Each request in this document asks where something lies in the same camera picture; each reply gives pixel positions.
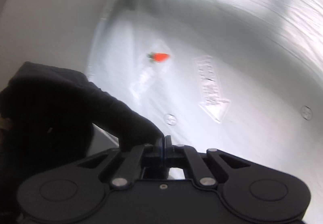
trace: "black cloth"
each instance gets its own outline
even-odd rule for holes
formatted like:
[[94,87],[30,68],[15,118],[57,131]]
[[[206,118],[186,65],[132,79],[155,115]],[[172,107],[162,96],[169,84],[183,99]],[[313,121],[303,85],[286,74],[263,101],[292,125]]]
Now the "black cloth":
[[0,92],[0,114],[13,122],[0,146],[0,220],[18,213],[16,191],[25,179],[86,156],[92,123],[116,136],[122,151],[163,137],[84,74],[31,62]]

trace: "silver screw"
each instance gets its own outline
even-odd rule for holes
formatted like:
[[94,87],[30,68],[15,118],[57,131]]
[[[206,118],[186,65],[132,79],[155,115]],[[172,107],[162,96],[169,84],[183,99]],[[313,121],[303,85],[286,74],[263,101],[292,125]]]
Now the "silver screw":
[[125,186],[126,184],[128,184],[128,181],[123,177],[118,177],[112,180],[111,183],[114,186]]
[[203,177],[200,179],[200,183],[203,186],[213,186],[216,183],[216,180],[212,177]]
[[166,189],[166,188],[168,188],[168,185],[166,185],[166,184],[161,184],[161,185],[159,186],[159,188],[160,188],[160,189]]

